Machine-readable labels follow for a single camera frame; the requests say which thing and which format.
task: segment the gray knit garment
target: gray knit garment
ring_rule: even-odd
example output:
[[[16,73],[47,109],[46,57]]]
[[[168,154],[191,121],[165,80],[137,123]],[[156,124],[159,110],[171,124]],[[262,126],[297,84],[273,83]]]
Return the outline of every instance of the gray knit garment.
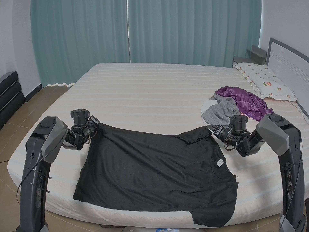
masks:
[[[203,114],[202,118],[210,125],[228,126],[230,118],[239,114],[238,106],[232,97],[214,95],[210,99],[217,100],[218,104],[212,105]]]

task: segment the floor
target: floor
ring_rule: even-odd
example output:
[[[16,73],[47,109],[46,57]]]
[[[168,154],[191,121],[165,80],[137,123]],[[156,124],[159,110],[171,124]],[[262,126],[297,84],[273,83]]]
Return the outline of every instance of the floor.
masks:
[[[47,86],[10,118],[0,130],[0,161],[9,160],[14,150],[44,111],[68,90],[66,86]],[[16,186],[7,172],[7,162],[0,164],[0,232],[15,231],[19,225],[19,204]],[[50,232],[121,232],[118,228],[102,228],[98,224],[82,222],[46,211]],[[277,232],[279,214],[244,224],[206,229],[207,232]]]

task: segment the blue sticker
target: blue sticker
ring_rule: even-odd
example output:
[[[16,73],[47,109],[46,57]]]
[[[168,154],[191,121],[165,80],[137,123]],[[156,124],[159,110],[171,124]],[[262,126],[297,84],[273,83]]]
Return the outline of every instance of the blue sticker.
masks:
[[[178,229],[157,229],[155,232],[179,232]]]

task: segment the teal curtain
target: teal curtain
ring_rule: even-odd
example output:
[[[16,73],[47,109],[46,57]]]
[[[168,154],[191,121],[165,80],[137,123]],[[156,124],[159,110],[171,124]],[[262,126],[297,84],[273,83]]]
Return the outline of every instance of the teal curtain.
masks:
[[[131,62],[232,67],[258,45],[261,0],[128,0]]]
[[[130,62],[126,0],[31,0],[31,29],[43,86]]]

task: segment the headboard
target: headboard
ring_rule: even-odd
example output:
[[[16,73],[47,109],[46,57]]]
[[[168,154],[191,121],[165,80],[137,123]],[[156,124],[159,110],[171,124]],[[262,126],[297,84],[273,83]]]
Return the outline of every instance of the headboard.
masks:
[[[270,38],[266,64],[297,96],[302,111],[309,113],[309,57]]]

